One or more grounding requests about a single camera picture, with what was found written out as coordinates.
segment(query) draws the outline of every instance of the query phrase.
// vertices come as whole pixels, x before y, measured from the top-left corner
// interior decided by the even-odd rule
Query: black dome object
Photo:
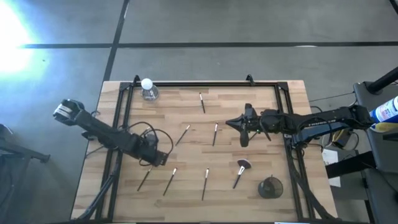
[[[273,176],[260,182],[258,192],[262,198],[279,198],[284,192],[282,182]]]

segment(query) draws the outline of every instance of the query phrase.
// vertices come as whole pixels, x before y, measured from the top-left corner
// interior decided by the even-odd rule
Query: black bracket
[[[133,83],[136,83],[136,82],[138,82],[138,81],[141,81],[141,79],[139,78],[138,75],[136,75],[136,76],[134,77]]]
[[[94,141],[94,140],[98,140],[98,138],[94,135],[92,135],[91,133],[89,133],[88,131],[84,131],[81,134],[85,139],[89,140],[89,141]]]
[[[287,84],[287,82],[278,82],[278,87],[280,89],[283,89],[284,91],[289,90],[289,85]]]
[[[250,82],[250,86],[255,86],[255,85],[256,85],[256,83],[255,83],[254,80],[253,80],[253,77],[252,77],[250,74],[247,75],[246,81],[249,81],[249,82]]]
[[[130,85],[131,85],[131,82],[122,82],[122,83],[120,83],[120,85],[119,85],[119,91],[124,91],[124,90],[126,90],[127,88],[130,87]]]

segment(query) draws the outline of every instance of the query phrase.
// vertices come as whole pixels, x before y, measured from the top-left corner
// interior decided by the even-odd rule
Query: wooden tabletop
[[[113,122],[119,83],[104,82],[99,98],[98,111],[101,114],[97,118],[109,125]],[[288,84],[294,112],[311,113],[304,82],[295,80],[288,81]],[[242,148],[239,133],[225,124],[227,119],[237,118],[243,113],[245,103],[251,103],[258,114],[264,109],[276,109],[273,87],[160,87],[160,96],[154,102],[144,101],[140,90],[134,90],[130,124],[146,121],[154,128],[169,133],[174,143],[189,124],[191,127],[170,154],[166,166],[153,168],[139,192],[137,188],[148,167],[142,167],[136,159],[124,155],[114,222],[297,221],[282,135],[270,134],[270,142],[265,135],[258,134],[248,147]],[[199,92],[203,96],[206,114],[201,108]],[[121,111],[120,124],[124,108]],[[212,146],[216,122],[218,134]],[[141,133],[146,128],[145,125],[138,125],[131,132]],[[170,141],[163,134],[158,135],[158,150],[168,152]],[[90,142],[88,152],[99,146],[98,142]],[[102,149],[85,160],[72,218],[81,215],[98,193],[105,157],[106,150]],[[238,159],[249,160],[252,169],[244,171],[233,189],[239,171]],[[306,148],[304,160],[312,192],[336,217],[319,147]],[[163,196],[175,167],[178,170]],[[205,199],[201,201],[207,167],[210,172]],[[271,175],[283,183],[284,192],[280,198],[263,199],[257,192],[257,185]],[[305,210],[302,192],[300,197]],[[104,216],[108,211],[108,202],[109,194]]]

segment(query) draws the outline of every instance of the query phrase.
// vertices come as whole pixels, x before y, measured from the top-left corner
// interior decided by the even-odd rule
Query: concrete floor
[[[109,43],[123,0],[0,2],[0,123],[20,145],[51,154],[33,161],[9,223],[68,220],[87,141],[52,118],[64,98],[96,108],[111,49],[13,49],[21,44]],[[398,41],[388,0],[131,0],[120,43]],[[110,80],[305,80],[310,100],[353,91],[397,66],[398,46],[118,49]],[[324,110],[353,96],[316,101]],[[363,208],[336,199],[339,216]]]

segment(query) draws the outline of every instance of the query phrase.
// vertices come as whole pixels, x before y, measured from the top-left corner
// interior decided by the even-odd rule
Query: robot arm
[[[142,159],[153,166],[165,165],[168,154],[157,150],[158,139],[153,134],[131,134],[128,130],[112,128],[94,118],[85,110],[83,103],[75,100],[63,100],[54,111],[54,118],[68,126],[78,125],[96,136],[108,149],[118,148],[136,159]]]
[[[242,147],[246,147],[249,144],[248,132],[250,131],[256,131],[257,133],[264,132],[265,134],[283,133],[302,135],[302,130],[308,128],[311,132],[305,138],[296,138],[296,141],[309,142],[315,137],[332,133],[339,129],[368,129],[374,124],[374,121],[370,117],[368,110],[359,105],[307,115],[287,114],[277,110],[264,110],[258,116],[252,105],[246,103],[244,114],[238,118],[228,120],[226,124],[241,133],[241,145]]]

